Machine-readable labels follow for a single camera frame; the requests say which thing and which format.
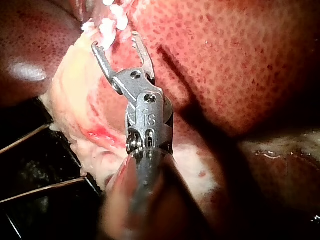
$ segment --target silver metal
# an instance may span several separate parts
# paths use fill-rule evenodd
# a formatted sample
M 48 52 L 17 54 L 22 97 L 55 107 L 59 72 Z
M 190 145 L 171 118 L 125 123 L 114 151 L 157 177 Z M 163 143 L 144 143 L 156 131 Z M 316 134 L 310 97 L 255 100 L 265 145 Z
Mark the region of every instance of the silver metal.
M 128 100 L 125 114 L 127 152 L 137 148 L 161 148 L 172 151 L 173 126 L 168 125 L 173 116 L 170 100 L 163 90 L 155 86 L 153 62 L 143 39 L 136 31 L 132 33 L 142 67 L 133 67 L 115 72 L 108 62 L 103 47 L 92 44 L 93 53 L 109 83 Z
M 152 62 L 152 59 L 148 53 L 148 50 L 142 41 L 142 37 L 137 31 L 133 31 L 132 35 L 132 41 L 133 41 L 133 47 L 136 49 L 140 60 L 142 62 L 142 69 L 148 74 L 150 80 L 154 81 L 156 79 L 155 77 L 155 71 L 154 71 L 154 64 Z
M 9 202 L 9 201 L 12 201 L 12 200 L 20 199 L 20 198 L 23 198 L 23 197 L 27 197 L 27 196 L 30 196 L 30 195 L 33 195 L 33 194 L 36 194 L 36 193 L 44 192 L 44 191 L 47 191 L 47 190 L 50 190 L 50 189 L 57 189 L 57 188 L 69 186 L 69 185 L 72 185 L 72 184 L 75 184 L 75 183 L 84 182 L 85 180 L 86 180 L 85 177 L 79 177 L 79 178 L 76 178 L 76 179 L 63 181 L 63 182 L 59 182 L 59 183 L 52 184 L 52 185 L 49 185 L 49 186 L 41 187 L 41 188 L 38 188 L 38 189 L 35 189 L 35 190 L 32 190 L 32 191 L 28 191 L 28 192 L 25 192 L 25 193 L 22 193 L 22 194 L 19 194 L 19 195 L 16 195 L 16 196 L 1 200 L 0 204 L 6 203 L 6 202 Z
M 24 141 L 28 140 L 29 138 L 33 137 L 34 135 L 36 135 L 37 133 L 40 133 L 41 131 L 49 128 L 50 124 L 44 124 L 40 127 L 38 127 L 36 130 L 28 133 L 27 135 L 23 136 L 22 138 L 20 138 L 19 140 L 15 141 L 14 143 L 10 144 L 9 146 L 6 146 L 3 149 L 0 149 L 0 154 L 5 153 L 6 151 L 18 146 L 19 144 L 23 143 Z
M 128 158 L 135 159 L 136 174 L 134 176 L 136 178 L 132 179 L 134 191 L 130 196 L 121 240 L 153 239 L 146 234 L 160 234 L 161 237 L 164 237 L 163 239 L 167 239 L 165 237 L 171 233 L 168 232 L 168 235 L 165 236 L 162 235 L 162 232 L 152 233 L 148 228 L 150 227 L 149 223 L 157 219 L 157 204 L 163 204 L 163 201 L 168 200 L 165 197 L 165 192 L 168 189 L 171 190 L 169 193 L 171 196 L 180 195 L 183 199 L 181 204 L 188 209 L 188 213 L 184 216 L 189 216 L 189 220 L 185 221 L 189 222 L 193 229 L 191 231 L 186 229 L 186 231 L 196 233 L 198 236 L 196 239 L 199 240 L 215 239 L 207 220 L 177 170 L 175 159 L 171 154 L 159 148 L 145 147 L 134 150 Z M 161 221 L 174 222 L 173 219 L 180 218 L 180 214 L 164 212 Z

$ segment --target white connective tissue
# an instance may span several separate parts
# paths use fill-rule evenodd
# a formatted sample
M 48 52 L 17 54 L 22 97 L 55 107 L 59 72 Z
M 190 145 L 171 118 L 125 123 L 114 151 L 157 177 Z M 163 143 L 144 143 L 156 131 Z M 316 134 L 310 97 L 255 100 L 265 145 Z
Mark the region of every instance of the white connective tissue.
M 115 0 L 103 0 L 102 3 L 108 7 L 110 7 Z
M 100 25 L 100 32 L 103 35 L 103 48 L 108 50 L 116 39 L 116 28 L 114 27 L 116 21 L 111 20 L 110 18 L 102 19 L 102 24 Z
M 110 6 L 110 11 L 116 17 L 116 20 L 117 20 L 116 28 L 121 31 L 125 30 L 128 26 L 128 17 L 125 14 L 122 6 L 119 6 L 117 4 L 112 4 Z

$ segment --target metal clamp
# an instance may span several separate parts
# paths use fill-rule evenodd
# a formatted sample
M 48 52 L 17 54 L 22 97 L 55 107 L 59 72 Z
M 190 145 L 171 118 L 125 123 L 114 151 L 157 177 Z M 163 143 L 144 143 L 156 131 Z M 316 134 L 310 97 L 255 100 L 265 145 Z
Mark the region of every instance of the metal clamp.
M 133 33 L 142 67 L 115 72 L 108 62 L 104 48 L 92 44 L 94 56 L 112 88 L 128 99 L 125 114 L 126 150 L 160 148 L 172 154 L 173 106 L 163 90 L 155 86 L 153 62 L 138 32 Z

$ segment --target screw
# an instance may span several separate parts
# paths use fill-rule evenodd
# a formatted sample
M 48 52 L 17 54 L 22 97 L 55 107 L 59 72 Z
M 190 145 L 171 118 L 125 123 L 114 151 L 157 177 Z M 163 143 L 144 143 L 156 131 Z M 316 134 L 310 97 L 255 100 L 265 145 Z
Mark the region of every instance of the screw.
M 131 78 L 136 80 L 136 79 L 139 79 L 141 77 L 141 72 L 139 71 L 133 71 L 131 74 L 130 74 Z
M 156 96 L 151 93 L 148 93 L 144 96 L 144 101 L 148 104 L 153 104 L 156 101 Z

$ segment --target metal pin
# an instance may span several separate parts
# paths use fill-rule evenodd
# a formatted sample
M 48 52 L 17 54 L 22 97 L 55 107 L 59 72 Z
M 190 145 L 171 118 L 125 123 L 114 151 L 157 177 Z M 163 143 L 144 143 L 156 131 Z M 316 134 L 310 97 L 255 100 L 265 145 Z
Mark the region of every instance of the metal pin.
M 18 146 L 19 144 L 23 143 L 24 141 L 28 140 L 32 136 L 36 135 L 37 133 L 40 133 L 42 130 L 45 130 L 49 127 L 49 124 L 42 125 L 41 127 L 38 127 L 36 130 L 28 133 L 24 137 L 20 138 L 18 141 L 15 141 L 14 143 L 10 144 L 9 146 L 6 146 L 5 148 L 0 150 L 0 154 L 3 154 L 4 152 Z
M 28 191 L 28 192 L 19 194 L 17 196 L 13 196 L 13 197 L 4 199 L 4 200 L 0 201 L 0 204 L 6 203 L 8 201 L 16 200 L 16 199 L 19 199 L 19 198 L 27 197 L 27 196 L 30 196 L 30 195 L 33 195 L 33 194 L 36 194 L 36 193 L 44 192 L 44 191 L 47 191 L 47 190 L 58 189 L 58 188 L 69 186 L 69 185 L 72 185 L 72 184 L 75 184 L 75 183 L 84 182 L 85 180 L 86 180 L 86 178 L 82 176 L 82 177 L 79 177 L 79 178 L 76 178 L 76 179 L 72 179 L 72 180 L 69 180 L 69 181 L 59 182 L 59 183 L 52 184 L 52 185 L 49 185 L 49 186 L 41 187 L 41 188 L 38 188 L 36 190 Z

